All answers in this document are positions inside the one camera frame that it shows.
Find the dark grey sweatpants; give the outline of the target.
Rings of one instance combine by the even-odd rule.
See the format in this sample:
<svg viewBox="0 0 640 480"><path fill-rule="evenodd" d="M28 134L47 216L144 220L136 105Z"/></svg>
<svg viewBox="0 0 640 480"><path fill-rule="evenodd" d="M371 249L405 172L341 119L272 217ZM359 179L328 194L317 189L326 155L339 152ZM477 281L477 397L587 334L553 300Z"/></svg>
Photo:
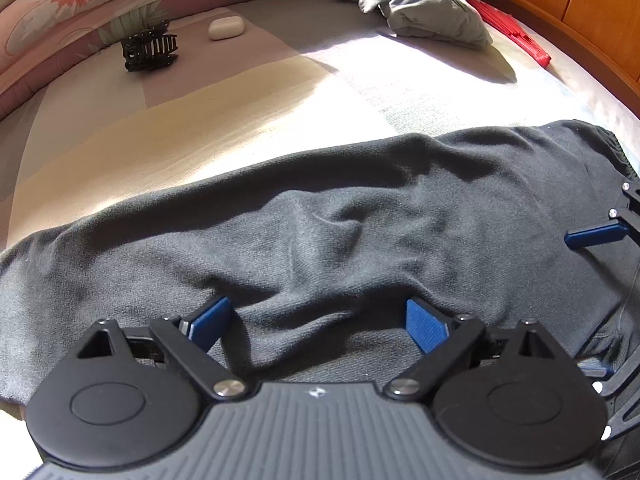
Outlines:
<svg viewBox="0 0 640 480"><path fill-rule="evenodd" d="M387 382L418 348L412 296L491 326L544 324L619 367L639 342L639 251L573 252L637 181L613 133L564 120L406 134L265 162L41 231L1 258L1 395L24 403L89 325L217 296L215 359L248 380Z"/></svg>

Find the orange wooden headboard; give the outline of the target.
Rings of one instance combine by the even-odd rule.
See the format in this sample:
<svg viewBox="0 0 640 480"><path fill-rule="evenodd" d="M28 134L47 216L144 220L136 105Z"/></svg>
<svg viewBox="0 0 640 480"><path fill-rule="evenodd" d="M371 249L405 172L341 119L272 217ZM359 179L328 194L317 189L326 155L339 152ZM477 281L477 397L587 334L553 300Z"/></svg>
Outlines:
<svg viewBox="0 0 640 480"><path fill-rule="evenodd" d="M483 0L574 58L639 113L639 0Z"/></svg>

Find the black hair claw clip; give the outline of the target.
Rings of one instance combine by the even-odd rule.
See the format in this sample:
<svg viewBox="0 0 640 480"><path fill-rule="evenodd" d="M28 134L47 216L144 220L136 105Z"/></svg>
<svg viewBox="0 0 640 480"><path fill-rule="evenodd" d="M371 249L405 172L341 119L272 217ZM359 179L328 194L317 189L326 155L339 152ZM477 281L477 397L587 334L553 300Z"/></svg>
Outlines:
<svg viewBox="0 0 640 480"><path fill-rule="evenodd" d="M178 58L177 36L168 32L167 20L143 29L120 42L128 72L152 72L171 66Z"/></svg>

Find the white earbud case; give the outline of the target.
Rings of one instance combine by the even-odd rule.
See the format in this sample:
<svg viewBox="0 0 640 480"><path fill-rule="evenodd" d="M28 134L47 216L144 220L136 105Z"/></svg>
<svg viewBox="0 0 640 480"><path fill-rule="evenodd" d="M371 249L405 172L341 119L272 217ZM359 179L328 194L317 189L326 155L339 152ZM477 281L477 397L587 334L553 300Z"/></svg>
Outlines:
<svg viewBox="0 0 640 480"><path fill-rule="evenodd" d="M239 37L245 32L245 22L237 15L216 18L207 29L207 36L212 41L220 41Z"/></svg>

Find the grey bundled cloth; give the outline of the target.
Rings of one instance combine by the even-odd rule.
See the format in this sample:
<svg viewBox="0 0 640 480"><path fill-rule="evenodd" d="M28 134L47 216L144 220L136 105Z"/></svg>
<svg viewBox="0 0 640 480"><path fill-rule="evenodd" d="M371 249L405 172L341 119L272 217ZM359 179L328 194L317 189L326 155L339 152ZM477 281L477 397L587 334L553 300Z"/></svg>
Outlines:
<svg viewBox="0 0 640 480"><path fill-rule="evenodd" d="M427 38L482 50L492 44L480 14L466 0L348 0L364 14L380 12L399 37Z"/></svg>

